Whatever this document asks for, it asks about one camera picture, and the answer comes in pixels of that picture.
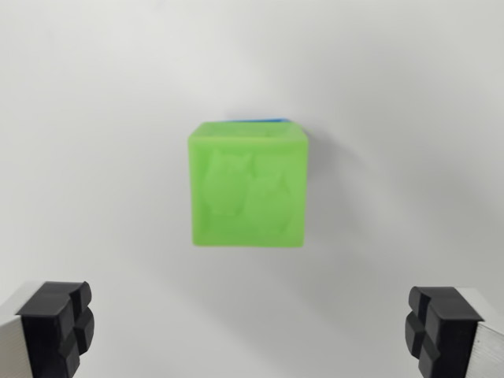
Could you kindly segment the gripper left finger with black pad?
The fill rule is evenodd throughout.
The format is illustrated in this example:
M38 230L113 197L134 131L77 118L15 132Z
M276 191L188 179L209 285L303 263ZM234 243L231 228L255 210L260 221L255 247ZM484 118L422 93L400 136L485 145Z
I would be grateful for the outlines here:
M1 376L73 377L95 318L88 282L31 281L1 304Z

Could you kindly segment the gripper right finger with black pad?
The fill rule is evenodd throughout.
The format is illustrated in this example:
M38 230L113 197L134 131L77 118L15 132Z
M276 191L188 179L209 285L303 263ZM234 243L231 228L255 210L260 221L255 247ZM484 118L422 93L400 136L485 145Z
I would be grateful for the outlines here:
M412 287L409 353L427 378L503 376L503 315L474 288Z

